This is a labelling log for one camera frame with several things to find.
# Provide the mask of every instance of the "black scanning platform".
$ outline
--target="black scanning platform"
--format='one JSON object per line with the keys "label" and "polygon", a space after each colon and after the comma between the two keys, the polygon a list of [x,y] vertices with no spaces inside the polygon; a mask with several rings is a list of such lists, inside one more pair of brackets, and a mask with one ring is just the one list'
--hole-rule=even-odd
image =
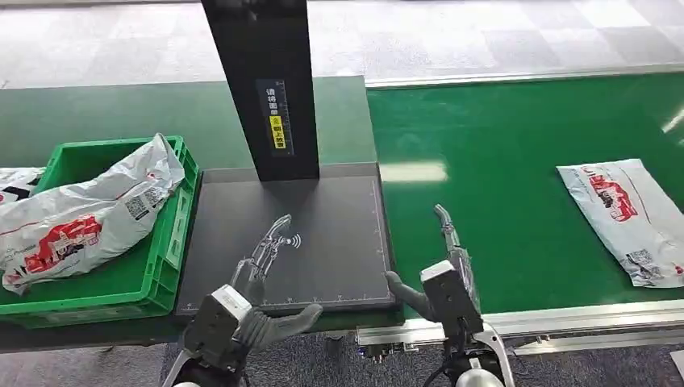
{"label": "black scanning platform", "polygon": [[299,235],[301,245],[279,248],[265,310],[288,314],[312,302],[325,311],[395,307],[383,276],[392,259],[377,165],[320,172],[320,179],[261,182],[254,169],[205,171],[176,315],[194,315],[284,214],[292,223],[282,236]]}

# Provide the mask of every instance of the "barcode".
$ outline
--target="barcode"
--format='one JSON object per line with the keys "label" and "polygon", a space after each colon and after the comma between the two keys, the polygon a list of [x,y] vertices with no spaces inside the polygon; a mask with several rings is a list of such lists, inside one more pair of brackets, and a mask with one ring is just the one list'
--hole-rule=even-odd
{"label": "barcode", "polygon": [[164,200],[164,191],[157,187],[152,187],[143,193],[145,199],[150,203],[152,208],[156,208],[156,205]]}
{"label": "barcode", "polygon": [[128,208],[128,213],[131,214],[135,220],[141,220],[145,215],[149,214],[149,210],[140,196],[136,196],[126,202],[126,208]]}
{"label": "barcode", "polygon": [[627,254],[627,258],[638,265],[650,264],[653,262],[653,256],[651,256],[651,253],[646,249],[630,252]]}

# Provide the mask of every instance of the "robotic hand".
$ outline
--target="robotic hand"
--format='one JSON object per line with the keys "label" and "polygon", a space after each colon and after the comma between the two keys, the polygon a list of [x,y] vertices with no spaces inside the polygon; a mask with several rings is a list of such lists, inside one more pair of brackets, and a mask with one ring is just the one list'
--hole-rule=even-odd
{"label": "robotic hand", "polygon": [[468,252],[461,246],[444,207],[435,206],[435,212],[440,217],[448,256],[420,273],[425,293],[404,285],[397,273],[385,273],[396,298],[428,321],[442,323],[444,362],[423,387],[441,373],[456,387],[515,387],[503,341],[482,321]]}
{"label": "robotic hand", "polygon": [[241,260],[230,285],[202,301],[181,339],[178,355],[163,387],[236,387],[248,385],[244,366],[259,349],[311,328],[323,307],[311,304],[294,316],[270,318],[259,310],[265,280],[277,251],[292,239],[280,236],[290,225],[285,215],[270,227],[252,255]]}

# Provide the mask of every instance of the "green plastic crate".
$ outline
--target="green plastic crate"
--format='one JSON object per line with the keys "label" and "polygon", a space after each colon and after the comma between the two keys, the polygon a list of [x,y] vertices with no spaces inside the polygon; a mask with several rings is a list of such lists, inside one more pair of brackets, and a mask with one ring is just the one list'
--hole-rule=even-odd
{"label": "green plastic crate", "polygon": [[[182,137],[166,139],[186,177],[157,215],[152,232],[90,273],[35,284],[23,296],[0,289],[0,320],[29,328],[58,327],[160,316],[173,309],[199,171]],[[149,140],[62,144],[35,192],[88,181]]]}

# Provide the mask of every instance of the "white floor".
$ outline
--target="white floor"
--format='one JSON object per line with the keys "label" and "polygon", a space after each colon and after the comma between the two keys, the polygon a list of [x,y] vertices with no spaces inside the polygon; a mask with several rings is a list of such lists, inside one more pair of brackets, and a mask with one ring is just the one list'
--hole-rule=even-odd
{"label": "white floor", "polygon": [[[684,0],[309,2],[315,76],[684,63]],[[0,86],[224,79],[199,3],[0,9]]]}

